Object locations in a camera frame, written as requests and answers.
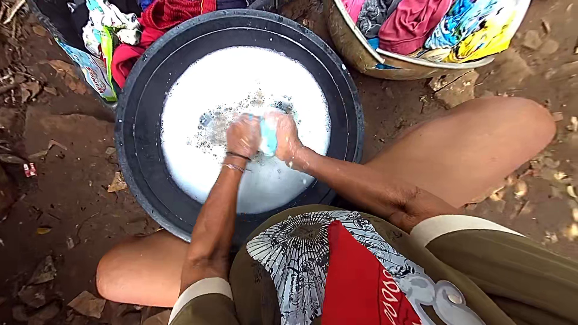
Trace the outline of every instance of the red cloth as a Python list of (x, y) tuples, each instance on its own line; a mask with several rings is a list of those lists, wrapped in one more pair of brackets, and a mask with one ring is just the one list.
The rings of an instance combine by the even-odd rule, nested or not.
[(163, 36), (165, 32), (154, 28), (144, 27), (142, 35), (140, 36), (140, 43), (136, 46), (121, 44), (112, 54), (112, 65), (110, 70), (114, 81), (123, 88), (127, 81), (128, 74), (131, 72), (132, 66), (135, 65), (139, 57), (154, 43), (159, 37)]
[(450, 8), (451, 0), (401, 0), (379, 28), (379, 47), (408, 55), (424, 45)]
[(379, 260), (339, 221), (329, 225), (322, 325), (412, 325), (419, 316)]
[(136, 46), (121, 44), (114, 50), (110, 66), (114, 81), (123, 88), (139, 57), (166, 31), (186, 20), (215, 10), (216, 0), (155, 0), (139, 19), (143, 27), (140, 43)]
[(216, 0), (155, 0), (143, 12), (140, 23), (167, 31), (185, 20), (215, 10)]

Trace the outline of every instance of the soap foam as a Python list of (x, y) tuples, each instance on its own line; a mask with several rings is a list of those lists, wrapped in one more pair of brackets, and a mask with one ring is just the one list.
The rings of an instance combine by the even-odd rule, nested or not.
[[(331, 120), (325, 96), (313, 75), (284, 54), (236, 46), (193, 63), (165, 99), (161, 143), (177, 185), (204, 203), (221, 170), (226, 131), (240, 113), (262, 116), (281, 109), (293, 114), (302, 143), (325, 155)], [(313, 177), (276, 157), (257, 154), (239, 186), (238, 213), (278, 208), (306, 189)]]

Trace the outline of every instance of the soil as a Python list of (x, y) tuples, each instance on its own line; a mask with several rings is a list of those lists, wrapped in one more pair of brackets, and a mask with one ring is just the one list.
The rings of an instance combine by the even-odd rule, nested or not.
[[(564, 190), (567, 184), (574, 184), (571, 177), (578, 168), (578, 137), (566, 129), (570, 118), (578, 116), (578, 67), (568, 65), (578, 60), (578, 55), (573, 54), (578, 7), (573, 8), (572, 2), (532, 1), (510, 49), (492, 64), (476, 70), (479, 77), (474, 87), (477, 97), (490, 94), (527, 97), (552, 112), (561, 112), (562, 119), (557, 122), (559, 134), (545, 153), (550, 158), (549, 164), (559, 162), (555, 169), (569, 177), (562, 182), (539, 177), (536, 169), (528, 169), (530, 164), (526, 164), (516, 173), (528, 185), (522, 199), (514, 197), (513, 187), (506, 187), (503, 200), (487, 199), (466, 208), (468, 214), (501, 223), (555, 252), (578, 258), (578, 243), (567, 236), (573, 219), (571, 197)], [(312, 29), (331, 45), (322, 7), (319, 0), (296, 0), (282, 13)], [(21, 22), (24, 32), (18, 40), (23, 48), (20, 63), (44, 87), (54, 87), (57, 95), (45, 88), (25, 104), (20, 104), (19, 91), (15, 91), (16, 102), (8, 98), (12, 96), (10, 92), (0, 95), (4, 99), (0, 101), (3, 103), (0, 124), (4, 123), (3, 111), (11, 116), (10, 127), (0, 129), (0, 140), (9, 141), (19, 157), (45, 150), (51, 140), (66, 150), (53, 146), (44, 159), (36, 161), (38, 175), (31, 178), (24, 176), (20, 164), (2, 164), (17, 187), (14, 195), (17, 201), (0, 216), (0, 322), (17, 323), (13, 309), (28, 316), (35, 312), (30, 306), (18, 307), (23, 305), (18, 292), (28, 283), (36, 266), (46, 256), (52, 256), (57, 275), (42, 290), (46, 291), (47, 304), (55, 301), (60, 311), (47, 324), (139, 324), (141, 318), (160, 309), (107, 301), (101, 318), (96, 319), (64, 308), (84, 290), (97, 295), (94, 275), (105, 252), (128, 235), (155, 231), (158, 224), (148, 217), (128, 189), (107, 192), (115, 172), (120, 171), (116, 154), (109, 149), (114, 146), (113, 112), (90, 91), (78, 94), (78, 90), (71, 90), (66, 79), (47, 64), (50, 60), (70, 60), (51, 38), (42, 36), (37, 21), (21, 19)], [(2, 55), (0, 59), (3, 68), (9, 65), (10, 56)], [(411, 125), (449, 109), (433, 96), (429, 80), (380, 80), (353, 68), (349, 70), (365, 113), (364, 161)], [(50, 231), (39, 234), (42, 233), (39, 227)]]

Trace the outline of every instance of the person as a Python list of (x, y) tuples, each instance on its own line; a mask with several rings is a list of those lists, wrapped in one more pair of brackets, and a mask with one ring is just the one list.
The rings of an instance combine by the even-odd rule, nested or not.
[(578, 263), (463, 215), (540, 152), (550, 113), (523, 98), (477, 98), (415, 125), (355, 164), (303, 146), (277, 120), (275, 155), (359, 211), (308, 205), (272, 216), (229, 263), (236, 196), (258, 119), (227, 131), (228, 154), (185, 243), (158, 231), (106, 253), (108, 300), (173, 307), (170, 324), (575, 324)]

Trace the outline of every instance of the thigh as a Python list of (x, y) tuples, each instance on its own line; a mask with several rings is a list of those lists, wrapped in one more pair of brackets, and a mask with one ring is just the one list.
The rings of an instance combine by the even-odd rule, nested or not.
[(165, 230), (126, 240), (98, 264), (98, 292), (112, 301), (173, 307), (187, 249), (187, 242)]
[(540, 152), (555, 134), (550, 112), (524, 98), (476, 98), (404, 133), (366, 163), (458, 207)]

